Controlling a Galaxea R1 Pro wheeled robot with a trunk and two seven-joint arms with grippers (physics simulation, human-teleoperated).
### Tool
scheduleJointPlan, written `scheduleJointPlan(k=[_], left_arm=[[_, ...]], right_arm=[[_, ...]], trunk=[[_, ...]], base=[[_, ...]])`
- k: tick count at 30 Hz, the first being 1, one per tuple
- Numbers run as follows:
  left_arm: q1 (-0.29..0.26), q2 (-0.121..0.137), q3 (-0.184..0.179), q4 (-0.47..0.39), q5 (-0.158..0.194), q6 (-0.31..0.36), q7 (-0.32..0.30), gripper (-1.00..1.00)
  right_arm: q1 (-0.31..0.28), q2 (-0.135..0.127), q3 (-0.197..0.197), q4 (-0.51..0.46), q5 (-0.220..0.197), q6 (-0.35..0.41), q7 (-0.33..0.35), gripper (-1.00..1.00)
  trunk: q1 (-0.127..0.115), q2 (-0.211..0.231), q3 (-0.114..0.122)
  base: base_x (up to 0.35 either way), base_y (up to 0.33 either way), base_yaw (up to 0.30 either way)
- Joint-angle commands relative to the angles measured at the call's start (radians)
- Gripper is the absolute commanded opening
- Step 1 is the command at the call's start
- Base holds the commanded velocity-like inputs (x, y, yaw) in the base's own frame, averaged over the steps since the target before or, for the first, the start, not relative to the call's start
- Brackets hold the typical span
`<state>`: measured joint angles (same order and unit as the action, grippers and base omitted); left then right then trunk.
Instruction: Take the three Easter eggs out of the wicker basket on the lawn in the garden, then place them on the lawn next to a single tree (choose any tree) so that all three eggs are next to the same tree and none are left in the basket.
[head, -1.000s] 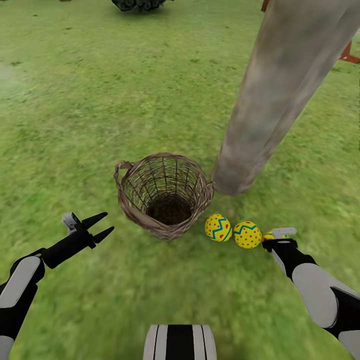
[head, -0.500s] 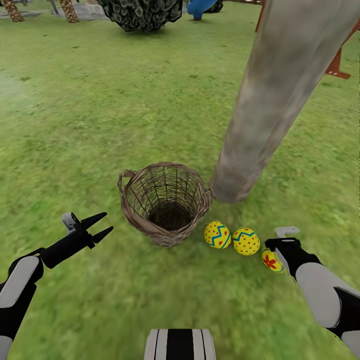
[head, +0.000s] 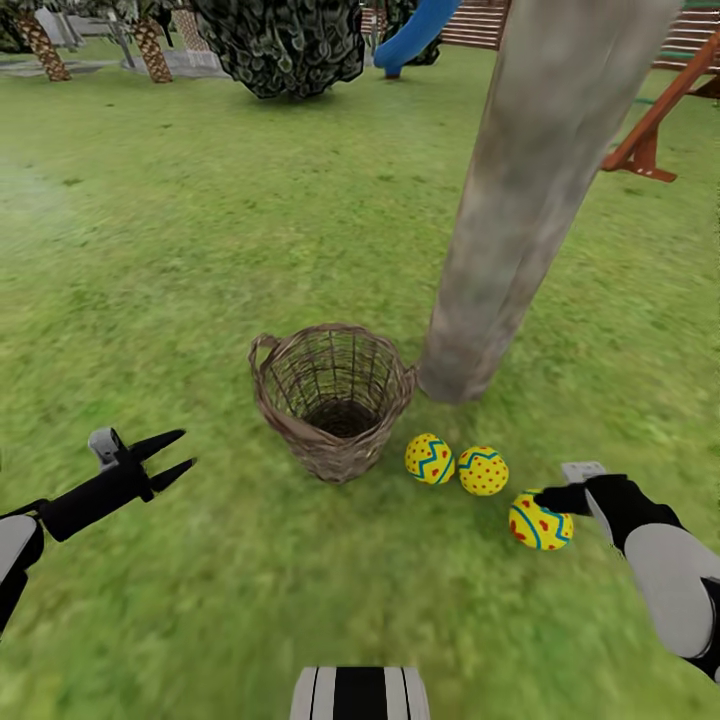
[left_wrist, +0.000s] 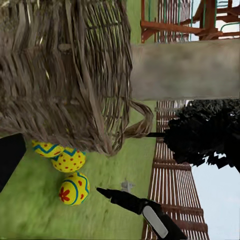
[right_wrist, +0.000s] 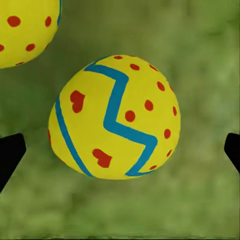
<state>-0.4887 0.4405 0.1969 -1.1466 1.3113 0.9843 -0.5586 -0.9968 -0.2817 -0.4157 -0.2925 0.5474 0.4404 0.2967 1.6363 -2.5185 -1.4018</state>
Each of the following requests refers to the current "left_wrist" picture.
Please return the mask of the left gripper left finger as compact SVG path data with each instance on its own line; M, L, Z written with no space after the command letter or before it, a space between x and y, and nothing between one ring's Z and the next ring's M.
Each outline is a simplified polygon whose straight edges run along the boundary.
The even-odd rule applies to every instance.
M26 153L22 133L0 138L0 193Z

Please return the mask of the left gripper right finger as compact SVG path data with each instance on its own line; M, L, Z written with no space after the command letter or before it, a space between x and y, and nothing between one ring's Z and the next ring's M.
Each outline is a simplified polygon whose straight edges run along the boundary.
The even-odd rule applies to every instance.
M224 151L240 173L240 135L228 133Z

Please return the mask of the wicker basket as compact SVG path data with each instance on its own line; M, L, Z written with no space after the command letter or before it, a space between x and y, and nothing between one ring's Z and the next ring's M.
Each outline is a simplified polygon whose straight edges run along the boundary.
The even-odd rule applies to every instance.
M152 132L151 108L132 98L127 0L109 0L114 19L106 1L0 0L0 134L109 159ZM127 128L131 107L144 119Z

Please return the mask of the easter egg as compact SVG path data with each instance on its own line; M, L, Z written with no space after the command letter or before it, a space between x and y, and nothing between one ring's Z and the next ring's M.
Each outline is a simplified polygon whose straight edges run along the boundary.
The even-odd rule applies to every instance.
M35 140L31 140L31 145L39 155L45 158L57 157L64 151L64 147L62 145L58 146L57 144L52 145L51 143L46 144L45 142L36 143Z
M80 172L74 172L63 179L58 194L64 204L76 206L87 198L89 191L90 184L87 177Z
M86 153L82 150L64 148L64 151L57 157L51 158L52 165L64 173L74 172L80 169L86 160Z

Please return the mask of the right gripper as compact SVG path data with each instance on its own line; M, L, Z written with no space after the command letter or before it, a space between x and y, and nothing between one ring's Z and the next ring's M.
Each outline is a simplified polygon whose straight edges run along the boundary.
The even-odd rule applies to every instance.
M117 204L129 211L131 211L130 208L133 198L136 197L129 192L120 190L106 190L102 188L97 188L97 191L109 199L112 197L110 200L111 203Z

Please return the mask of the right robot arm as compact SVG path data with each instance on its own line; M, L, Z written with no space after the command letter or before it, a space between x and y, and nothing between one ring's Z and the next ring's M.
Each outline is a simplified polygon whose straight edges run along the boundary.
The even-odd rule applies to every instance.
M188 237L169 217L163 214L162 204L145 198L138 198L130 194L133 188L133 182L125 181L121 184L121 190L106 190L97 188L107 198L111 198L110 202L117 204L137 215L143 214L152 226L152 231L156 233L158 240L188 240Z

